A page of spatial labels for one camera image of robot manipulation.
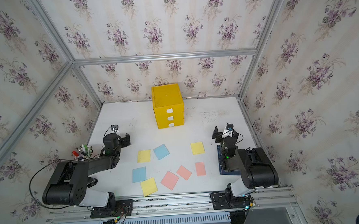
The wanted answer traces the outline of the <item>yellow sticky pad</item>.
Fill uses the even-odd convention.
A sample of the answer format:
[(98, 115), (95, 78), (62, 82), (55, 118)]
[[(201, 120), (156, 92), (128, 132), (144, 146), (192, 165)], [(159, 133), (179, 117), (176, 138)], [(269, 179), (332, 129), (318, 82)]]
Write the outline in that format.
[(158, 191), (155, 179), (152, 177), (140, 183), (144, 197), (152, 195)]
[(140, 150), (138, 151), (137, 162), (144, 163), (151, 161), (151, 150)]
[(190, 147), (191, 147), (193, 155), (199, 155), (199, 154), (205, 153), (204, 146), (203, 146), (202, 142), (191, 143)]

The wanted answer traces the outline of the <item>blue sticky pad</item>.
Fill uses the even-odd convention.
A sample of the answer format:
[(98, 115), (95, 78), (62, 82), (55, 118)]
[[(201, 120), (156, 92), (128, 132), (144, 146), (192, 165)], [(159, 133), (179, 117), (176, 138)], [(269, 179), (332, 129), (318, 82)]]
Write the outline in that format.
[(133, 169), (132, 171), (132, 183), (141, 183), (147, 179), (146, 167)]
[(160, 145), (159, 147), (153, 150), (158, 160), (162, 160), (169, 155), (169, 151), (165, 144)]

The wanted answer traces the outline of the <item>yellow sticky pad bottom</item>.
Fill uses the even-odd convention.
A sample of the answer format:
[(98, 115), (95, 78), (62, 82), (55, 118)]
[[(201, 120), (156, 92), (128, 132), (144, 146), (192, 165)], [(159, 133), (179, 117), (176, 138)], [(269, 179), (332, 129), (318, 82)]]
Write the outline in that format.
[(152, 195), (158, 191), (155, 179), (152, 177), (140, 183), (144, 197)]

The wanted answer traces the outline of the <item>yellow plastic drawer cabinet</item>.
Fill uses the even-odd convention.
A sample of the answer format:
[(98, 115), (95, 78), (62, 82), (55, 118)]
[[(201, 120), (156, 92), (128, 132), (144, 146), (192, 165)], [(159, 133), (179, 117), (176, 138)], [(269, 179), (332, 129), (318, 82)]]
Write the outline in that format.
[(184, 101), (178, 84), (154, 86), (152, 101), (159, 129), (182, 126), (185, 123)]

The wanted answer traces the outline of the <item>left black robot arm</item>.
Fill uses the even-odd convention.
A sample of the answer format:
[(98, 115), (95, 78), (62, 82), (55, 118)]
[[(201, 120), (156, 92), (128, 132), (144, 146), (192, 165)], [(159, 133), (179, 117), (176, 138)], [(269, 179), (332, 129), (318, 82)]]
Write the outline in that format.
[(92, 189), (97, 180), (91, 175), (115, 168), (121, 150), (131, 145), (131, 139), (129, 134), (121, 137), (110, 133), (103, 143), (104, 148), (97, 158), (60, 162), (56, 166), (42, 195), (44, 204), (115, 209), (115, 195)]

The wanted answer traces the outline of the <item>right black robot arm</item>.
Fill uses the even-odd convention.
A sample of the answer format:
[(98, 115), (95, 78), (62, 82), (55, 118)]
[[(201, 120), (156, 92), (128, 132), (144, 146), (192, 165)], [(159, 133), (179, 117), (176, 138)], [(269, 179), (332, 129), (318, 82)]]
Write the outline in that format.
[(212, 139), (217, 144), (220, 175), (239, 176), (226, 187), (228, 199), (243, 198), (258, 187), (268, 188), (278, 184), (278, 173), (263, 148), (238, 147), (243, 135), (234, 130), (233, 124), (226, 124), (223, 132), (215, 127)]

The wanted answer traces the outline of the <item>pink sticky pad right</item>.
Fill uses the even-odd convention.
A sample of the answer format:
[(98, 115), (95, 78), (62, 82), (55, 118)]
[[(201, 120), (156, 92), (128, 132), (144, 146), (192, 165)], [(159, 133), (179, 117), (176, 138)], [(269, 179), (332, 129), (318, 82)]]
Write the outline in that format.
[(205, 176), (206, 175), (205, 163), (203, 161), (196, 162), (195, 167), (196, 167), (197, 176)]

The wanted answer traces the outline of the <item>pink sticky pad middle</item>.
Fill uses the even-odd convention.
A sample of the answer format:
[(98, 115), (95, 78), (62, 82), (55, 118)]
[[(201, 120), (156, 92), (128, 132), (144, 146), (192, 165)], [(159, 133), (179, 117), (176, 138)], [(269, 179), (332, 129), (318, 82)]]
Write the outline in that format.
[(187, 181), (191, 177), (192, 172), (187, 168), (185, 168), (184, 166), (180, 166), (179, 169), (177, 170), (177, 174)]

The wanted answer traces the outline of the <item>pink sticky pad large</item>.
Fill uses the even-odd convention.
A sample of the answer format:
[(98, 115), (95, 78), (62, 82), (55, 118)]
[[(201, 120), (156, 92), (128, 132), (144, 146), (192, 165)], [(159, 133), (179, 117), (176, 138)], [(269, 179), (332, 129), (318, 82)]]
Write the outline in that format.
[(178, 180), (179, 176), (168, 171), (162, 179), (161, 184), (172, 191), (175, 188)]

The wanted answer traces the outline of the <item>dark blue book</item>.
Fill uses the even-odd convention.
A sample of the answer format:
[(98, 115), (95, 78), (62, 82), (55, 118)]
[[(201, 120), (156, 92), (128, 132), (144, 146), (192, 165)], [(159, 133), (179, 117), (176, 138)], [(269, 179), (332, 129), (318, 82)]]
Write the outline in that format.
[(218, 156), (218, 166), (219, 166), (219, 174), (220, 175), (230, 175), (230, 176), (240, 176), (240, 172), (237, 171), (229, 171), (226, 169), (226, 165), (224, 162), (224, 156), (222, 154), (222, 149), (220, 145), (217, 145), (217, 156)]

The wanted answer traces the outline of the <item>pink pen holder cup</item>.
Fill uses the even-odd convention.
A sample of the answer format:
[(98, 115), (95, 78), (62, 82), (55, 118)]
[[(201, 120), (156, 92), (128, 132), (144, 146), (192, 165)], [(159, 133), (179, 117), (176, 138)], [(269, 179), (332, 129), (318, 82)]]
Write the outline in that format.
[(93, 154), (93, 147), (88, 145), (82, 145), (78, 147), (76, 150), (72, 151), (72, 155), (76, 161), (84, 161), (86, 159), (90, 159)]

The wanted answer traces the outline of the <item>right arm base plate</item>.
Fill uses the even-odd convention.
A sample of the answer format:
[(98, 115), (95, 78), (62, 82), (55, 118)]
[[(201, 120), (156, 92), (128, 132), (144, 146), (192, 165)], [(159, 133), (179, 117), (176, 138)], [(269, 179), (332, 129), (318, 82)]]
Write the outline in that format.
[(210, 200), (214, 210), (244, 209), (254, 206), (254, 199), (251, 196), (234, 197), (231, 193), (212, 192)]

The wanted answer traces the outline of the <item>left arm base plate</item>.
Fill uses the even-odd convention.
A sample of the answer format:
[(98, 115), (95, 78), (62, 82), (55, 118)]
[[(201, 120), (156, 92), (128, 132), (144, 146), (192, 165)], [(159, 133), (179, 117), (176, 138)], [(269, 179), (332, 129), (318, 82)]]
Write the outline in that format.
[(134, 200), (117, 200), (114, 207), (93, 207), (90, 218), (111, 218), (119, 217), (122, 214), (130, 216), (133, 209)]

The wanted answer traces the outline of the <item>aluminium mounting rail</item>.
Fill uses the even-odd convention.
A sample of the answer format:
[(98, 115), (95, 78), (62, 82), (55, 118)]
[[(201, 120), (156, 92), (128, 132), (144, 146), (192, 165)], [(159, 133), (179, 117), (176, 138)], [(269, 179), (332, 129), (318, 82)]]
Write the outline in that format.
[[(253, 206), (251, 209), (269, 209), (269, 208), (285, 208), (298, 207), (299, 203), (290, 190), (290, 188), (259, 188), (251, 194)], [(169, 216), (184, 215), (196, 213), (208, 213), (218, 211), (236, 211), (243, 210), (249, 204), (246, 203), (242, 207), (234, 208), (232, 205), (214, 205), (210, 198), (209, 192), (191, 193), (191, 194), (169, 194), (154, 195), (149, 198), (145, 197), (129, 197), (133, 200), (131, 207), (131, 215), (128, 219), (153, 217), (153, 216)], [(67, 209), (59, 212), (50, 212), (46, 217), (46, 224), (57, 224), (64, 222), (80, 222), (90, 221), (91, 211), (84, 209)]]

